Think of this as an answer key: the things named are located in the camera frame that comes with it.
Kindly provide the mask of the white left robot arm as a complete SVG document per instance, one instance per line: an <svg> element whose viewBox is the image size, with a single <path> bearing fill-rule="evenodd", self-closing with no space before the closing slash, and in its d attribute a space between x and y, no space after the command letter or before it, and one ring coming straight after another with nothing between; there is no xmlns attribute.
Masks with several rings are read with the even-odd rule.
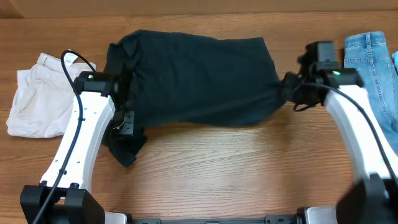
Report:
<svg viewBox="0 0 398 224"><path fill-rule="evenodd" d="M124 106L129 75L82 72L67 130L39 185L25 185L20 205L28 223L132 223L126 213L106 212L91 192L102 138Z"/></svg>

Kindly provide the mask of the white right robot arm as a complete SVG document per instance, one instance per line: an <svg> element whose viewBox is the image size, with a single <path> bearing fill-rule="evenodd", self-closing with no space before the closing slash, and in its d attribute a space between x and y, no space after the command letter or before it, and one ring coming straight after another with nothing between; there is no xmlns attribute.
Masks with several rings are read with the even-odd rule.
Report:
<svg viewBox="0 0 398 224"><path fill-rule="evenodd" d="M356 70L285 74L282 96L296 105L323 105L353 163L355 183L336 205L297 212L299 223L397 223L397 156L386 141Z"/></svg>

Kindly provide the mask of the black t-shirt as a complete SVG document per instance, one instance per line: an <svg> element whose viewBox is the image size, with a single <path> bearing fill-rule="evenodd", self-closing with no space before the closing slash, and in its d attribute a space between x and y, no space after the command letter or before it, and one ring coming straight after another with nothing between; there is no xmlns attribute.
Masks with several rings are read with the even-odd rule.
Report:
<svg viewBox="0 0 398 224"><path fill-rule="evenodd" d="M138 30L111 44L106 73L131 79L126 110L134 129L108 129L103 143L129 167L146 143L144 130L172 122L250 126L284 103L263 38L218 40L176 32Z"/></svg>

